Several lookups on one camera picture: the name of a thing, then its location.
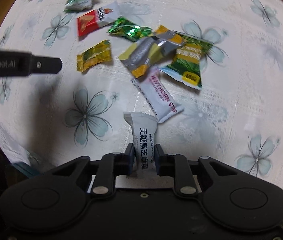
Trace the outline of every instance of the white snack package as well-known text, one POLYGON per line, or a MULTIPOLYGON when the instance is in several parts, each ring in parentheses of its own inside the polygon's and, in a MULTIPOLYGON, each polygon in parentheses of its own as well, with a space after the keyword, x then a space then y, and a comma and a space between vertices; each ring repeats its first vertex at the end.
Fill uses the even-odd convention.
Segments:
POLYGON ((158 123, 184 110, 184 107, 175 102, 158 78, 159 69, 152 66, 146 77, 134 78, 131 82, 144 95, 157 118, 158 123))
POLYGON ((123 118, 131 126, 138 170, 153 169, 156 118, 141 112, 124 112, 123 118))

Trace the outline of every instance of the white floral tablecloth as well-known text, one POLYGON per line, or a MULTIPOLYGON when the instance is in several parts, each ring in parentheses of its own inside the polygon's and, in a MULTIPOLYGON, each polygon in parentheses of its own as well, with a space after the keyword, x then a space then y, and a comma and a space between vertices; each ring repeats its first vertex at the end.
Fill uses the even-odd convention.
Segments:
MULTIPOLYGON (((94 0, 94 8, 112 1, 94 0)), ((158 125, 156 143, 191 160, 209 155, 283 189, 283 2, 117 1, 136 24, 162 24, 213 43, 200 62, 200 93, 161 74, 185 110, 158 125)), ((123 151, 132 142, 123 111, 152 114, 118 60, 131 42, 109 36, 107 27, 79 41, 77 15, 65 15, 65 3, 16 0, 0 28, 1 49, 63 62, 57 75, 0 78, 0 147, 11 162, 42 170, 46 162, 123 151), (77 72, 76 55, 105 39, 113 63, 77 72)))

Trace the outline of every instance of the red and white wrapper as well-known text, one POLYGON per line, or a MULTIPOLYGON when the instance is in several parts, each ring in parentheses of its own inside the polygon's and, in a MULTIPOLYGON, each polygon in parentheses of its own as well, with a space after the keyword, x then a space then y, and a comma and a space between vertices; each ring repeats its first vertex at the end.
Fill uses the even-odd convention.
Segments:
POLYGON ((86 35, 104 27, 117 20, 119 16, 120 10, 117 1, 86 13, 77 18, 78 36, 86 35))
POLYGON ((158 78, 159 69, 152 66, 145 79, 133 79, 131 82, 144 95, 157 118, 158 123, 184 110, 184 107, 175 102, 158 78))

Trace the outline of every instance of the tablecloth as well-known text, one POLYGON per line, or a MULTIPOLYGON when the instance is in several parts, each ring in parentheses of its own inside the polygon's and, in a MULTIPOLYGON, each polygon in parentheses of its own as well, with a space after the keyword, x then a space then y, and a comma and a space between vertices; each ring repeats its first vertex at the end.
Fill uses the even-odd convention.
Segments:
MULTIPOLYGON (((94 8, 113 1, 94 0, 94 8)), ((117 1, 121 14, 136 24, 162 24, 213 44, 200 61, 201 92, 161 74, 185 110, 158 125, 155 142, 167 153, 190 160, 208 155, 283 189, 283 2, 117 1)), ((0 28, 0 49, 63 62, 57 75, 0 78, 0 147, 11 162, 41 170, 82 155, 96 160, 122 152, 132 142, 123 111, 153 114, 118 59, 131 42, 109 36, 108 27, 78 40, 80 14, 65 14, 65 3, 16 0, 0 28), (77 72, 76 55, 106 39, 113 62, 77 72), (77 108, 85 109, 87 122, 71 114, 77 108)))

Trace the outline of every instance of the shiny green foil wrapper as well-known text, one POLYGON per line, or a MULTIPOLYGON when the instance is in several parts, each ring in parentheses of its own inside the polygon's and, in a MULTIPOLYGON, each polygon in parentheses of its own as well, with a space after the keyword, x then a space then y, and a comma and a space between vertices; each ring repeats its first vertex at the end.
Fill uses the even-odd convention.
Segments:
POLYGON ((110 27, 108 33, 125 37, 130 41, 137 41, 142 37, 146 37, 152 33, 151 28, 140 27, 124 17, 118 18, 113 26, 110 27))

